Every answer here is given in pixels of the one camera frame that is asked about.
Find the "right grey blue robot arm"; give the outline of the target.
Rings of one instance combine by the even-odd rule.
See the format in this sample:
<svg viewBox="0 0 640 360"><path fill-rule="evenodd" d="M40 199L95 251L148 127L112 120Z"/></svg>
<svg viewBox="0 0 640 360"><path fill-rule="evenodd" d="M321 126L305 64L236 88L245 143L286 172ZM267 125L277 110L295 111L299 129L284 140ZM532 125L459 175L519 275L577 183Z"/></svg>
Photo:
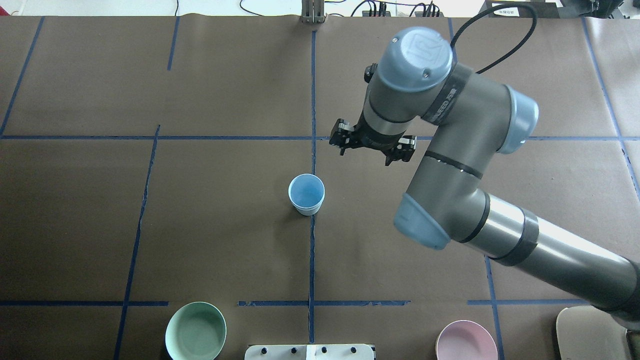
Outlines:
<svg viewBox="0 0 640 360"><path fill-rule="evenodd" d="M527 205L568 205L594 230L605 215L595 203L633 196L622 159L605 164L612 145L544 140L528 145L537 101L454 60L436 30L409 27L388 42L365 76L368 86L355 136L386 153L414 152L409 123L436 127L394 215L396 229L427 248L465 244L503 267L519 269L578 297L622 326L639 325L639 261L617 254L545 219Z"/></svg>

